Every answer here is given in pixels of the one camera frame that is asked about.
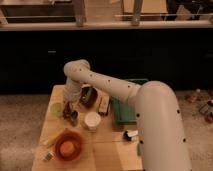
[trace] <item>wooden table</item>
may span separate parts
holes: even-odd
[[[88,112],[79,104],[75,109],[79,112],[79,122],[76,127],[62,118],[54,116],[50,108],[55,103],[63,103],[64,85],[56,85],[53,88],[46,117],[44,120],[41,137],[33,162],[33,171],[120,171],[120,170],[142,170],[141,157],[137,155],[138,139],[127,142],[122,138],[123,131],[126,129],[136,129],[135,125],[116,126],[113,122],[113,112],[108,116],[102,117],[101,124],[96,132],[88,131],[83,119]],[[103,92],[98,90],[98,98],[90,111],[97,111],[100,96]],[[53,157],[49,162],[43,162],[44,156],[51,148],[47,149],[43,142],[51,137],[55,132],[62,128],[76,131],[84,138],[83,152],[81,158],[72,163],[61,163]]]

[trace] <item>bottle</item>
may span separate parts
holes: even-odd
[[[200,94],[200,89],[196,89],[196,91],[192,93],[187,100],[190,103],[194,103],[195,101],[197,101],[199,94]]]

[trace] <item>small object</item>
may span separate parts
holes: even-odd
[[[87,108],[92,107],[98,97],[97,90],[92,86],[83,87],[81,94],[80,103]]]
[[[188,100],[190,103],[194,103],[195,101],[198,100],[199,93],[200,93],[200,89],[196,89],[196,91],[195,91],[194,93],[192,93],[192,94],[187,98],[187,100]]]
[[[205,121],[212,123],[213,122],[213,113],[210,113],[209,115],[205,116]]]
[[[213,113],[213,100],[209,100],[204,106],[199,109],[199,112],[206,116]]]
[[[89,112],[86,114],[84,122],[90,131],[95,132],[101,122],[101,117],[97,112]]]
[[[70,121],[72,126],[76,126],[78,124],[78,112],[76,110],[71,113]]]
[[[50,161],[52,158],[53,158],[53,153],[52,153],[52,152],[48,152],[48,153],[46,154],[46,156],[44,157],[43,161],[44,161],[44,162],[48,162],[48,161]]]
[[[63,117],[64,119],[69,119],[70,115],[72,113],[72,105],[70,105],[70,102],[66,102],[63,110]]]
[[[100,105],[98,108],[98,113],[100,115],[106,116],[108,112],[108,107],[109,107],[109,96],[108,95],[103,95],[100,100]]]
[[[56,141],[54,153],[58,160],[71,162],[80,158],[83,138],[79,133],[67,130]]]
[[[135,136],[138,135],[138,131],[124,131],[123,138],[127,141],[132,141]]]
[[[54,135],[49,137],[47,140],[45,140],[43,142],[43,145],[46,146],[47,148],[49,148],[56,142],[57,138],[66,130],[67,130],[67,128],[63,128],[63,129],[59,130],[57,133],[55,133]]]

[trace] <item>speckled floor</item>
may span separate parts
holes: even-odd
[[[0,171],[30,171],[49,95],[0,95]]]
[[[213,124],[198,109],[210,100],[201,91],[200,101],[185,100],[190,91],[176,92],[183,115],[193,171],[212,171]],[[0,171],[30,171],[49,95],[0,95]]]

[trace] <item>orange bowl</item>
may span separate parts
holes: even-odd
[[[83,139],[73,131],[65,131],[55,143],[55,156],[60,161],[70,162],[80,158]]]

